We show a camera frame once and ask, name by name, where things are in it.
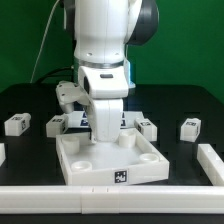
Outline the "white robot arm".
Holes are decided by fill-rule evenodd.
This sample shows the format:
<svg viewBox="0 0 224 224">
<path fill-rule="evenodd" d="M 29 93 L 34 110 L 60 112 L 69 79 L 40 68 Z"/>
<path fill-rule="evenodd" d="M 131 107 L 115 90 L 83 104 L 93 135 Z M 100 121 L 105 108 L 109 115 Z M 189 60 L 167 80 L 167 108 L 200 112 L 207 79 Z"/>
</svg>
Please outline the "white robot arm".
<svg viewBox="0 0 224 224">
<path fill-rule="evenodd" d="M 84 106 L 92 138 L 117 140 L 123 99 L 128 96 L 125 47 L 143 45 L 155 34 L 159 11 L 155 0 L 63 0 L 65 30 L 76 42 L 78 82 L 56 88 L 62 110 Z"/>
</svg>

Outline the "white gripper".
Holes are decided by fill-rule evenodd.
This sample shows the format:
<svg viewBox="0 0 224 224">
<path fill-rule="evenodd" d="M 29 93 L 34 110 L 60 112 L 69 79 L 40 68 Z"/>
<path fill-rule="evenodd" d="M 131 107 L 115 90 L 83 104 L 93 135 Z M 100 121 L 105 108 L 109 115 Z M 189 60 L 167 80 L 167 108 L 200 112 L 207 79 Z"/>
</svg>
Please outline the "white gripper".
<svg viewBox="0 0 224 224">
<path fill-rule="evenodd" d="M 89 105 L 85 111 L 97 141 L 114 142 L 117 140 L 123 99 L 128 96 L 128 84 L 124 67 L 96 69 L 80 66 L 78 82 L 86 94 Z"/>
</svg>

